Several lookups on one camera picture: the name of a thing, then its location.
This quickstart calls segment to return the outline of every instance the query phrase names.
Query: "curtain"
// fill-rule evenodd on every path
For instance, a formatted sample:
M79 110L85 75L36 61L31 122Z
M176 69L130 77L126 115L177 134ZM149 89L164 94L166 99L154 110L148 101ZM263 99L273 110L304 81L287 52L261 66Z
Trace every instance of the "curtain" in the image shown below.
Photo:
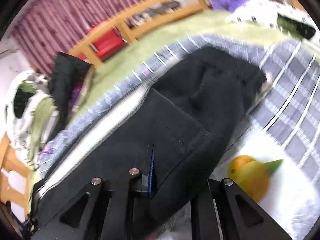
M34 0L12 31L30 63L50 75L57 52L67 53L90 27L141 0Z

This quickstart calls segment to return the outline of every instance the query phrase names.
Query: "wooden bed frame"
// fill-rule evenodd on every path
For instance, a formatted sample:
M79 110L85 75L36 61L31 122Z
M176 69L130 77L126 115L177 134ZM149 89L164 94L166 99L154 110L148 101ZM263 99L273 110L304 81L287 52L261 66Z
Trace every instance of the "wooden bed frame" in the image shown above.
M188 5L187 7L179 8L177 10L174 10L173 12L153 17L151 20L146 21L141 26L129 29L128 25L125 22L126 19L134 16L135 14L140 14L143 11L147 10L149 7L165 1L168 0L144 0L119 12L110 19L101 23L92 32L82 38L69 51L69 54L77 57L80 53L83 53L89 59L89 62L91 64L93 64L95 67L98 67L102 64L102 61L91 49L90 45L111 29L117 28L122 37L127 40L127 43L131 44L133 42L137 42L137 38L152 29L170 22L183 19L197 12L209 9L208 4L205 0L197 0L196 3Z

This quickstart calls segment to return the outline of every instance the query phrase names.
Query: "green bed sheet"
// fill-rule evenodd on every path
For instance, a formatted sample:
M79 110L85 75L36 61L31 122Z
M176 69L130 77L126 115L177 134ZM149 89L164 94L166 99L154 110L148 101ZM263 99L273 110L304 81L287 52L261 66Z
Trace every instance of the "green bed sheet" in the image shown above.
M187 35L215 33L261 46L270 46L289 38L278 30L266 29L254 24L226 23L225 18L228 15L229 13L225 11L203 11L162 26L141 37L139 42L125 47L98 67L88 98L72 119L87 110L113 84L132 75L132 70L140 67L142 62L150 58L155 50L177 39L183 39Z

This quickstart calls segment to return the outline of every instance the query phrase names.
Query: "yellow plush toy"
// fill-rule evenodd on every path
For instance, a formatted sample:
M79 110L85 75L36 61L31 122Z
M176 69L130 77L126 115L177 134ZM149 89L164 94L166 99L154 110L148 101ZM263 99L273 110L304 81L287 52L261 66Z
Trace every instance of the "yellow plush toy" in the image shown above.
M230 163L228 178L258 202L265 196L269 188L269 178L280 167L282 161L261 163L248 155L241 155Z

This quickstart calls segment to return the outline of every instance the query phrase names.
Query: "red object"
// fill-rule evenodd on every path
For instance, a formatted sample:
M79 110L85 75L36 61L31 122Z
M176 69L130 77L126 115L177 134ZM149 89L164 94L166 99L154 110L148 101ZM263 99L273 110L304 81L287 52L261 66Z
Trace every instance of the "red object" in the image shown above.
M90 31L94 30L98 26L99 25L89 29L89 33L90 33ZM118 35L116 30L112 29L111 31L108 31L106 34L104 34L101 38L96 40L93 44L98 50L97 56L100 59L102 59L105 56L116 52L118 49L120 49L126 43ZM82 59L82 60L87 59L87 57L83 53L79 54L78 58Z

